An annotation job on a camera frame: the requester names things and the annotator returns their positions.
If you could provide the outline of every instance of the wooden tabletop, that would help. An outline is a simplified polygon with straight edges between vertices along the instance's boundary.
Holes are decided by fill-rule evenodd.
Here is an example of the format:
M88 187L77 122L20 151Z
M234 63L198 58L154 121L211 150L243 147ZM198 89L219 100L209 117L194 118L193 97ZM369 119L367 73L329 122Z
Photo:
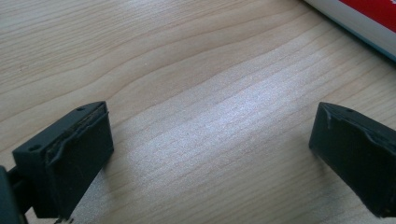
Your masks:
M308 140L320 101L396 129L396 65L301 0L2 1L0 55L7 169L107 101L115 152L74 223L395 222Z

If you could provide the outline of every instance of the wood grain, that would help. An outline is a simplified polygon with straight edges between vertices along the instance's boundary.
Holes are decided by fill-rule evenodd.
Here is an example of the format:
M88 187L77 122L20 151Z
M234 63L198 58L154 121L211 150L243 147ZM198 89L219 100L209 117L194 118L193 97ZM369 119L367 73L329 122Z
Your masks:
M307 141L318 102L396 128L396 66L300 0L2 1L0 163L106 100L74 223L393 223ZM31 223L53 223L27 214Z

